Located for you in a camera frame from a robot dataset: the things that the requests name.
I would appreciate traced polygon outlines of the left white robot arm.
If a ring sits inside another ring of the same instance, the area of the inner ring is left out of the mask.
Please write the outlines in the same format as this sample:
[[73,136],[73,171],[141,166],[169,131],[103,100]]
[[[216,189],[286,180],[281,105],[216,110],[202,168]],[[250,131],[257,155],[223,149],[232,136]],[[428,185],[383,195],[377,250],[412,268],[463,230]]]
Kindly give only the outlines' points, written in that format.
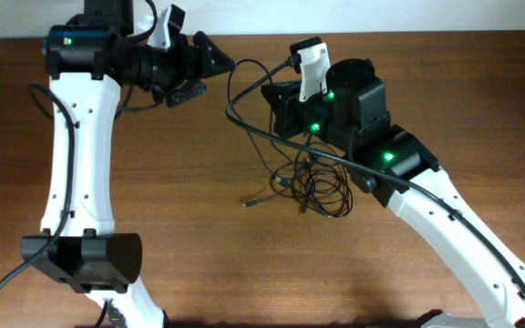
[[138,87],[156,105],[175,107],[204,94],[206,78],[234,67],[204,33],[182,33],[184,16],[171,5],[136,34],[130,1],[88,1],[45,41],[45,93],[55,110],[52,176],[40,231],[22,239],[21,252],[101,306],[116,327],[169,323],[141,280],[140,236],[115,230],[109,176],[121,89]]

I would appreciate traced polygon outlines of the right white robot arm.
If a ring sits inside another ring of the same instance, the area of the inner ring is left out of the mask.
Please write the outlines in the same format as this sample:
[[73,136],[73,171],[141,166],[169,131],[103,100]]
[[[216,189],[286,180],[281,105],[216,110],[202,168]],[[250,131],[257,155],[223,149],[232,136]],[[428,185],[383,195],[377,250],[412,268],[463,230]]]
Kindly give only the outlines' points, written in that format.
[[464,201],[438,159],[391,122],[384,82],[372,63],[340,61],[317,84],[267,82],[273,139],[302,132],[341,149],[354,184],[414,229],[455,274],[486,327],[525,327],[525,263]]

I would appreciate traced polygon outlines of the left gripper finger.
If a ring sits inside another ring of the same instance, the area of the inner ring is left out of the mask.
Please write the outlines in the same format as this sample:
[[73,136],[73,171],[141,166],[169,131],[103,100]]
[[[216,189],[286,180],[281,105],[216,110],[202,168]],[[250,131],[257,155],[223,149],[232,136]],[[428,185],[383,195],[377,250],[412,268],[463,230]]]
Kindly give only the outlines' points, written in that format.
[[193,44],[199,53],[198,78],[215,77],[235,69],[235,62],[202,31],[193,36]]
[[180,88],[174,89],[165,97],[166,105],[168,108],[174,108],[195,97],[204,95],[207,90],[207,85],[202,81],[188,82]]

